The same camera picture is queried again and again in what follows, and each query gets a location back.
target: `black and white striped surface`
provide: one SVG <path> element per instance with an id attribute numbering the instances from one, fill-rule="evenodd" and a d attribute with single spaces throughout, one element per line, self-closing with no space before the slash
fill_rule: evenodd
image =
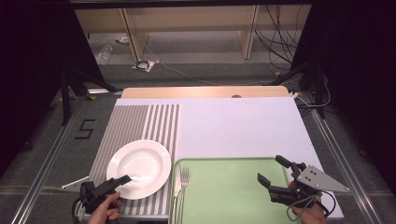
<path id="1" fill-rule="evenodd" d="M 94 185 L 106 181 L 107 166 L 113 155 L 135 140 L 161 143 L 169 151 L 174 164 L 178 155 L 179 115 L 180 105 L 116 105 L 90 172 Z M 122 199 L 121 214 L 168 215 L 171 182 L 168 178 L 157 192 L 146 198 Z"/>

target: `human hand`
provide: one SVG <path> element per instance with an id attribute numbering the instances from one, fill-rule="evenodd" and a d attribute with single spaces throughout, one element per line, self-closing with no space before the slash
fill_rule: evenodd
<path id="1" fill-rule="evenodd" d="M 107 196 L 104 202 L 102 202 L 96 210 L 91 214 L 88 224 L 105 224 L 107 218 L 109 220 L 114 220 L 120 217 L 119 207 L 122 203 L 118 200 L 120 193 L 116 192 Z M 113 204 L 113 209 L 108 210 L 108 207 Z"/>
<path id="2" fill-rule="evenodd" d="M 294 186 L 294 182 L 289 183 L 289 188 Z M 316 203 L 310 208 L 298 208 L 290 206 L 294 214 L 296 214 L 304 224 L 326 224 L 326 217 L 323 209 Z"/>

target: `metal frame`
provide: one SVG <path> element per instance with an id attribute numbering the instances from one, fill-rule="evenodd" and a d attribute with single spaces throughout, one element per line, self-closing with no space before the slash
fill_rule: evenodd
<path id="1" fill-rule="evenodd" d="M 306 98 L 308 101 L 313 102 L 314 99 L 311 94 L 306 94 Z M 353 172 L 352 167 L 350 166 L 349 162 L 347 161 L 346 156 L 343 153 L 343 150 L 338 145 L 334 135 L 332 135 L 332 131 L 330 130 L 329 126 L 325 119 L 322 119 L 320 114 L 315 110 L 312 113 L 312 117 L 315 120 L 315 123 L 318 125 L 320 132 L 323 135 L 326 144 L 329 147 L 330 152 L 338 165 L 338 168 L 341 171 L 344 179 L 346 180 L 347 185 L 352 192 L 355 201 L 361 210 L 361 213 L 364 216 L 364 219 L 367 223 L 373 224 L 381 224 L 384 223 L 382 218 L 376 211 L 373 202 L 371 201 L 370 197 L 366 193 L 364 187 L 361 185 L 361 182 L 357 178 L 356 174 Z"/>

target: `cable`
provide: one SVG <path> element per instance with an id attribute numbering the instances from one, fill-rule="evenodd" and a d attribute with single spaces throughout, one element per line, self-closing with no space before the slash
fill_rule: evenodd
<path id="1" fill-rule="evenodd" d="M 328 217 L 328 216 L 334 211 L 336 202 L 335 202 L 334 197 L 333 197 L 329 192 L 327 192 L 327 191 L 322 191 L 322 192 L 323 192 L 323 193 L 326 193 L 326 194 L 328 194 L 330 197 L 332 197 L 332 201 L 333 201 L 332 210 L 327 214 L 327 216 L 325 216 L 325 217 Z"/>
<path id="2" fill-rule="evenodd" d="M 79 198 L 77 198 L 72 205 L 72 218 L 73 218 L 73 222 L 74 224 L 79 224 L 79 220 L 78 220 L 78 214 L 77 214 L 77 209 L 76 209 L 76 204 L 79 202 Z"/>
<path id="3" fill-rule="evenodd" d="M 311 195 L 311 196 L 309 196 L 309 197 L 307 197 L 307 198 L 304 198 L 304 199 L 302 199 L 302 200 L 300 200 L 300 201 L 297 201 L 297 202 L 291 204 L 290 207 L 288 207 L 288 209 L 286 210 L 286 214 L 288 215 L 288 218 L 289 218 L 291 221 L 297 221 L 297 220 L 300 218 L 300 216 L 303 214 L 303 212 L 305 211 L 305 209 L 308 207 L 308 205 L 311 204 L 313 201 L 317 201 L 317 200 L 318 200 L 318 196 L 317 196 L 317 195 Z M 303 202 L 305 202 L 305 201 L 308 201 L 308 203 L 305 204 L 305 206 L 304 206 L 304 208 L 303 208 L 303 211 L 300 213 L 300 215 L 297 216 L 297 218 L 293 219 L 293 218 L 290 216 L 290 209 L 291 209 L 291 207 L 294 206 L 294 205 L 296 205 L 297 203 L 303 203 Z"/>
<path id="4" fill-rule="evenodd" d="M 328 93 L 328 95 L 329 95 L 329 100 L 328 100 L 325 104 L 323 104 L 323 105 L 311 105 L 311 104 L 306 103 L 305 100 L 303 100 L 303 98 L 301 98 L 301 97 L 299 97 L 299 96 L 297 96 L 296 98 L 299 99 L 299 100 L 301 100 L 305 105 L 307 105 L 307 106 L 309 106 L 309 107 L 321 107 L 321 106 L 328 105 L 329 102 L 330 102 L 330 100 L 331 100 L 330 91 L 329 91 L 329 88 L 327 88 L 327 85 L 326 85 L 326 84 L 323 84 L 323 85 L 326 87 L 327 93 Z"/>

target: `green tray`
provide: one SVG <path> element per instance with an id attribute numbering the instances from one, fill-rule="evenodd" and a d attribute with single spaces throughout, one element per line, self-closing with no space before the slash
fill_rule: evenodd
<path id="1" fill-rule="evenodd" d="M 257 173 L 261 173 L 274 186 L 288 185 L 286 170 L 275 158 L 181 159 L 175 168 L 179 164 L 190 170 L 183 224 L 295 223 L 286 214 L 287 206 L 272 203 L 268 190 L 257 181 Z M 170 208 L 172 223 L 173 200 Z"/>

